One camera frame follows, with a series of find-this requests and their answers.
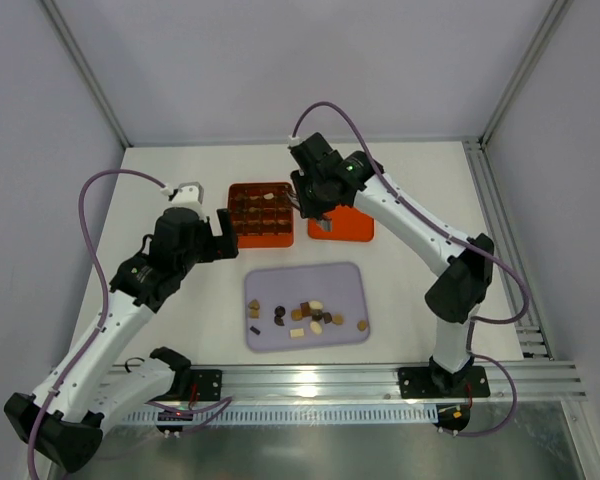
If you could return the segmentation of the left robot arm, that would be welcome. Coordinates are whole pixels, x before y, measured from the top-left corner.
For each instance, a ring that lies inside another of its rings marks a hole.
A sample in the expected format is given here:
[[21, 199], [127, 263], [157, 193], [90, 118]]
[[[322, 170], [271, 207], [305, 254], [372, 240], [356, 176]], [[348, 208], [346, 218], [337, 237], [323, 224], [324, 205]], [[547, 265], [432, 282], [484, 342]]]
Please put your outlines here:
[[220, 235], [191, 209], [165, 210], [142, 248], [106, 285], [103, 308], [74, 348], [32, 393], [14, 393], [6, 401], [4, 413], [30, 455], [40, 453], [74, 473], [95, 456], [104, 436], [126, 414], [154, 399], [189, 395], [191, 362], [167, 347], [154, 349], [108, 387], [101, 383], [195, 265], [237, 256], [229, 211], [220, 209], [217, 217]]

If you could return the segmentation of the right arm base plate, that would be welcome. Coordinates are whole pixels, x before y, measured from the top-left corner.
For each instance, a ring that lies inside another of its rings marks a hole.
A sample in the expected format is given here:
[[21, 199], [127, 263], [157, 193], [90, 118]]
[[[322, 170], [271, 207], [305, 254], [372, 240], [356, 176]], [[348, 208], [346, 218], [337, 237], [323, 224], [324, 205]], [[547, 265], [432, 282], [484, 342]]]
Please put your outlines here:
[[397, 374], [402, 399], [461, 399], [469, 395], [483, 399], [491, 396], [486, 371], [477, 365], [454, 374], [429, 366], [402, 367]]

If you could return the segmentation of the orange chocolate tin box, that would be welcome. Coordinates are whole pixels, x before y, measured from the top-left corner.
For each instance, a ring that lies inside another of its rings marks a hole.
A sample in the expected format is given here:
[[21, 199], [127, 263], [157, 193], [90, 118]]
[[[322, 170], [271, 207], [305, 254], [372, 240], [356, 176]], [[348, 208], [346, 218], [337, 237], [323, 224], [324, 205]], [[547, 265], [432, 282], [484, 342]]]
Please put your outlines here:
[[[238, 248], [275, 249], [289, 248], [294, 243], [294, 211], [286, 193], [291, 191], [287, 182], [234, 183], [228, 189], [227, 208], [238, 236]], [[265, 200], [263, 196], [273, 193], [273, 200]], [[233, 198], [244, 195], [244, 201], [236, 202]], [[242, 207], [244, 212], [236, 214], [235, 208]], [[249, 213], [249, 207], [260, 208], [258, 213]], [[264, 215], [274, 215], [274, 223], [265, 224]]]

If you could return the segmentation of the right side aluminium rail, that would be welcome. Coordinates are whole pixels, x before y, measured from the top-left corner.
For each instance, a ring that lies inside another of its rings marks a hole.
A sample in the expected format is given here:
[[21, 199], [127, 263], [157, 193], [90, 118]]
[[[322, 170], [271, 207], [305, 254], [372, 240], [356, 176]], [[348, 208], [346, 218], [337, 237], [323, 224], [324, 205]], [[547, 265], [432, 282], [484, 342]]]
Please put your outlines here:
[[[464, 140], [462, 146], [489, 235], [495, 243], [496, 256], [509, 265], [521, 280], [529, 284], [509, 222], [509, 215], [506, 212], [488, 156], [478, 139]], [[528, 294], [528, 298], [526, 314], [515, 324], [523, 357], [553, 361], [554, 357], [544, 332], [541, 315], [531, 292]]]

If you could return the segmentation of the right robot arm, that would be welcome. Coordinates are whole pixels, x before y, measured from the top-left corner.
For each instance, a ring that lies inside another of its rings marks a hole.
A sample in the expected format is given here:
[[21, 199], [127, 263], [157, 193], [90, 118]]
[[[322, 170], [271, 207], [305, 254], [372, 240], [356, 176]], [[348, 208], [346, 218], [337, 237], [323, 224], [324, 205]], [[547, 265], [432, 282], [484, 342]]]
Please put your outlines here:
[[298, 165], [291, 180], [302, 218], [326, 222], [339, 206], [355, 208], [393, 233], [435, 275], [425, 294], [437, 321], [428, 370], [434, 388], [451, 394], [474, 363], [467, 347], [469, 319], [492, 282], [493, 241], [484, 234], [471, 238], [437, 219], [404, 195], [367, 152], [344, 157], [319, 133], [291, 136], [288, 148]]

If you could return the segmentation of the brown rectangular chocolate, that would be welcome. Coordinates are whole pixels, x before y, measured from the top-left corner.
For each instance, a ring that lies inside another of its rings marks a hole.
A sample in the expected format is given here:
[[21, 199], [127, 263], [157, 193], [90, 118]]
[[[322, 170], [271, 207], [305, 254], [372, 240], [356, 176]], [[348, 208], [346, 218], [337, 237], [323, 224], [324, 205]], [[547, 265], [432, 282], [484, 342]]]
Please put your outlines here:
[[300, 309], [302, 313], [302, 317], [310, 317], [311, 316], [311, 308], [308, 302], [303, 302], [300, 304]]

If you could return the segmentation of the lavender plastic tray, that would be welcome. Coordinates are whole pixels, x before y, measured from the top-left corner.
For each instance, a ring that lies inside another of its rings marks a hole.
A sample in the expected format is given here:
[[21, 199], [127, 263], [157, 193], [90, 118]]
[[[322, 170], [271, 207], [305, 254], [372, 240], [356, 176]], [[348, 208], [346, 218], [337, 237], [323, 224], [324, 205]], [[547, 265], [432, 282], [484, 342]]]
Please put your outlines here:
[[[315, 264], [293, 267], [259, 269], [249, 272], [244, 280], [245, 300], [245, 340], [249, 349], [258, 353], [286, 352], [341, 345], [356, 345], [365, 342], [371, 333], [370, 317], [359, 268], [351, 262]], [[248, 303], [258, 300], [260, 316], [249, 317]], [[300, 321], [291, 319], [293, 310], [300, 310], [300, 304], [317, 300], [323, 303], [320, 311], [336, 314], [344, 318], [342, 325], [319, 322], [323, 328], [321, 335], [315, 335], [309, 328], [312, 320], [303, 317]], [[282, 319], [285, 325], [274, 323], [274, 310], [282, 306], [286, 314]], [[366, 320], [367, 332], [360, 332], [357, 323]], [[254, 326], [261, 333], [256, 335], [249, 328]], [[292, 329], [304, 329], [304, 336], [291, 338]]]

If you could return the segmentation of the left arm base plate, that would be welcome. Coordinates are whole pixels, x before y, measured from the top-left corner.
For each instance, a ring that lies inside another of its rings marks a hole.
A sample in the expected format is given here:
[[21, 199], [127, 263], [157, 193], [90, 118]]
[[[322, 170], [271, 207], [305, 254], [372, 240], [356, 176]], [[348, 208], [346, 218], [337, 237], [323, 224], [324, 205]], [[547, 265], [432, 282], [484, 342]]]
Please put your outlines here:
[[188, 369], [180, 377], [177, 398], [186, 402], [221, 399], [223, 372], [220, 369]]

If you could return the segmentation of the metal serving tongs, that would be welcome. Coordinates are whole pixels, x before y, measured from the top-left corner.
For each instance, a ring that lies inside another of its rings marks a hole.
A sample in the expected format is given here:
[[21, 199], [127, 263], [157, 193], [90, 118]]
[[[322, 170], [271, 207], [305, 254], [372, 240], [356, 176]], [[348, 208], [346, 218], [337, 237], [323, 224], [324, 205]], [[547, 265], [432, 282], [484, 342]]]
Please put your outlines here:
[[316, 210], [313, 207], [303, 207], [299, 197], [293, 191], [287, 192], [286, 197], [290, 205], [299, 212], [303, 219], [315, 221], [325, 232], [332, 231], [332, 220], [324, 212]]

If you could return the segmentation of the aluminium frame rail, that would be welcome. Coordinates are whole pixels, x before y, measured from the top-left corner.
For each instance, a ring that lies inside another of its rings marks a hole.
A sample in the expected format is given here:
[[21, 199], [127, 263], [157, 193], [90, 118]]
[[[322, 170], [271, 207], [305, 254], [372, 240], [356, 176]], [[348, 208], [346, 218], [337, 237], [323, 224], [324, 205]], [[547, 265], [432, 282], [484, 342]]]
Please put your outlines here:
[[[576, 366], [567, 361], [505, 362], [485, 368], [491, 401], [511, 397], [511, 376], [522, 401], [576, 400], [586, 389]], [[398, 364], [219, 365], [222, 393], [238, 401], [396, 400]]]

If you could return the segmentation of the dark round foil chocolate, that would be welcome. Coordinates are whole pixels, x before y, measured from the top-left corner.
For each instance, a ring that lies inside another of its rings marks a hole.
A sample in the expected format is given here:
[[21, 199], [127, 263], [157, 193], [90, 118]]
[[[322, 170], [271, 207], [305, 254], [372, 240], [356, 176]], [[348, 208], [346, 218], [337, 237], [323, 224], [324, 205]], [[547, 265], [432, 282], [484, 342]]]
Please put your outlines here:
[[282, 306], [278, 306], [278, 307], [276, 307], [276, 308], [275, 308], [275, 310], [274, 310], [274, 314], [275, 314], [275, 316], [276, 316], [276, 317], [280, 317], [280, 318], [282, 318], [282, 317], [284, 317], [284, 316], [285, 316], [285, 314], [286, 314], [286, 310], [285, 310], [285, 308], [284, 308], [284, 307], [282, 307]]

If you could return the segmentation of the orange tin lid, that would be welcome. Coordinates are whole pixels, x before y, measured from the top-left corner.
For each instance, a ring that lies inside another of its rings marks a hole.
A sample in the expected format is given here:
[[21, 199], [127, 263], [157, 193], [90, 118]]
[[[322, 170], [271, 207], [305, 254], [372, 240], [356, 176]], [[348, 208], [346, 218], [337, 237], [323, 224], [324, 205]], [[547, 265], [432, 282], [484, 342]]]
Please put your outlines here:
[[331, 230], [324, 230], [315, 220], [308, 221], [308, 236], [314, 240], [370, 242], [375, 234], [374, 220], [353, 207], [339, 206], [326, 214]]

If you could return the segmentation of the white swirl chocolate lower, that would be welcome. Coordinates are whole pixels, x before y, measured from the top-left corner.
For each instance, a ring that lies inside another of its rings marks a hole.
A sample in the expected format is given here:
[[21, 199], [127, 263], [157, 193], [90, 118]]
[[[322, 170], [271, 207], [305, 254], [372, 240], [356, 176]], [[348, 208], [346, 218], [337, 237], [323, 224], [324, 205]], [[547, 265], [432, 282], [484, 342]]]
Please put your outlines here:
[[309, 328], [315, 335], [321, 335], [323, 333], [323, 328], [319, 322], [311, 321]]

